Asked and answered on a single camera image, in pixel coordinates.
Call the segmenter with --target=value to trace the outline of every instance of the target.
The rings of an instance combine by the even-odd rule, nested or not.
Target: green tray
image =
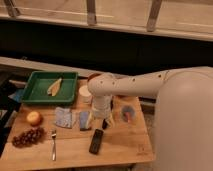
[[[63,78],[56,96],[49,96],[47,89],[60,77]],[[25,104],[70,105],[75,100],[77,72],[34,71],[25,87],[21,102]]]

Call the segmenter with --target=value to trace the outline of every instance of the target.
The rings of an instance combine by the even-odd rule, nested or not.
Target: bunch of grapes
[[[26,147],[36,144],[44,135],[44,128],[38,127],[22,132],[18,137],[13,137],[12,144],[15,147]]]

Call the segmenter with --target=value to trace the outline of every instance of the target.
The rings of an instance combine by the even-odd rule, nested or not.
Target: black wall
[[[213,66],[213,43],[0,20],[0,56],[134,75]]]

